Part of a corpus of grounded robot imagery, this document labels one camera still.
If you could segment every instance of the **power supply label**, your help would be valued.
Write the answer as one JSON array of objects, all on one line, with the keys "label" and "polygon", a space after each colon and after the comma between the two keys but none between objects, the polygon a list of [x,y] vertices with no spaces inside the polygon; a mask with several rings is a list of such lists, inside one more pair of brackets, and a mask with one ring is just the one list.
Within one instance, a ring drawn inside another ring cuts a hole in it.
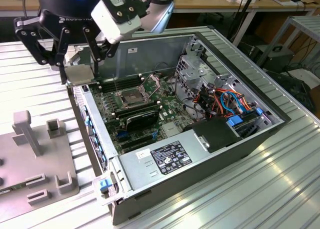
[{"label": "power supply label", "polygon": [[192,163],[188,153],[178,140],[152,150],[151,155],[163,175],[172,173],[175,170]]}]

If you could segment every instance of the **wooden desk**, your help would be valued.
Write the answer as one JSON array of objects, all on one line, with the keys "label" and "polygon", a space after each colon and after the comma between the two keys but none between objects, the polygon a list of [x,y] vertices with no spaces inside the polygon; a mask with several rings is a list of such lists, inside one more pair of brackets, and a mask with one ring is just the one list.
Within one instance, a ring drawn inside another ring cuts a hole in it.
[{"label": "wooden desk", "polygon": [[[221,12],[225,12],[226,10],[234,11],[238,10],[239,8],[239,3],[228,2],[226,0],[174,0],[174,3],[175,13],[208,13],[210,10],[214,10],[212,12],[219,12],[219,10],[221,10]],[[257,0],[255,3],[249,6],[247,11],[311,11],[318,7],[320,7],[320,5],[308,4],[304,9],[303,6],[298,7],[297,5],[283,6],[274,0]]]},{"label": "wooden desk", "polygon": [[[174,0],[175,13],[226,13],[236,12],[239,4],[228,2],[226,0]],[[248,8],[242,27],[237,33],[233,44],[238,45],[241,38],[248,29],[251,21],[257,12],[296,12],[307,11],[307,16],[311,16],[320,5],[308,4],[305,7],[290,5],[282,6],[273,0],[257,0]],[[36,16],[39,8],[38,0],[26,0],[26,10],[28,16]],[[21,0],[0,0],[0,17],[21,17],[22,1]]]}]

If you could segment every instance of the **metal tabletop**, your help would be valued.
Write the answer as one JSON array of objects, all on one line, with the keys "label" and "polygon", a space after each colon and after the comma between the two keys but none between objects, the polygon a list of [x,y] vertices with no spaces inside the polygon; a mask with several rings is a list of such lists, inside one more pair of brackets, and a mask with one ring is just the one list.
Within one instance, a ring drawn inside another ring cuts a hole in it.
[{"label": "metal tabletop", "polygon": [[[221,50],[292,120],[248,157],[114,228],[319,228],[320,121],[217,31],[193,27],[165,33],[194,31]],[[139,32],[134,37],[147,35]],[[107,207],[98,204],[92,190],[93,169],[58,73],[36,64],[20,42],[0,44],[0,52],[0,110],[5,115],[15,107],[30,110],[31,126],[51,118],[65,121],[80,184],[79,194],[0,227],[113,228]],[[219,61],[209,61],[224,72]],[[10,120],[0,117],[0,133],[12,130]]]}]

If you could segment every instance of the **white sticker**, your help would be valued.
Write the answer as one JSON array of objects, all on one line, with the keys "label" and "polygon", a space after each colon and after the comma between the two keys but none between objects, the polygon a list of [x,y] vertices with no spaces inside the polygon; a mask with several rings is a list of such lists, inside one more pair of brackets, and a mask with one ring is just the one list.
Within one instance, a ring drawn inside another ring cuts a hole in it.
[{"label": "white sticker", "polygon": [[9,192],[11,192],[11,190],[9,190],[9,189],[8,190],[4,190],[4,191],[0,192],[0,195],[5,194],[5,193],[9,193]]},{"label": "white sticker", "polygon": [[138,47],[129,48],[129,49],[128,49],[128,54],[130,54],[130,53],[137,53],[137,52],[138,52]]},{"label": "white sticker", "polygon": [[142,159],[142,158],[151,156],[151,154],[150,154],[150,149],[149,149],[149,148],[144,149],[144,150],[141,150],[141,151],[138,151],[138,152],[136,152],[135,154],[136,154],[136,157],[137,157],[139,160]]}]

